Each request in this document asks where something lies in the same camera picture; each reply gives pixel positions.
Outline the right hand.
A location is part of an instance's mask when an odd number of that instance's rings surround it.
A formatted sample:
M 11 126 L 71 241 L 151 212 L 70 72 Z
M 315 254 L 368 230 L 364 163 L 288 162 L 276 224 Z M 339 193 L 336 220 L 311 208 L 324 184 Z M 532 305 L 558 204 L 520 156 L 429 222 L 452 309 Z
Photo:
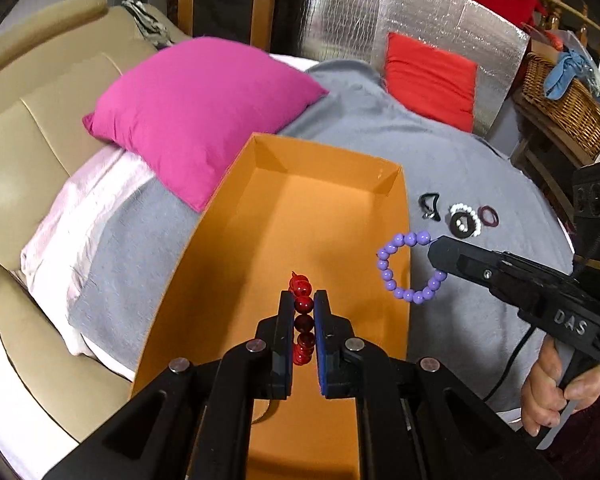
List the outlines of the right hand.
M 562 377 L 555 341 L 546 336 L 542 347 L 521 389 L 521 422 L 524 431 L 536 437 L 542 428 L 556 427 L 559 412 L 569 401 L 576 401 L 576 412 L 589 408 L 600 397 L 600 365 L 574 378 L 565 388 L 559 388 Z

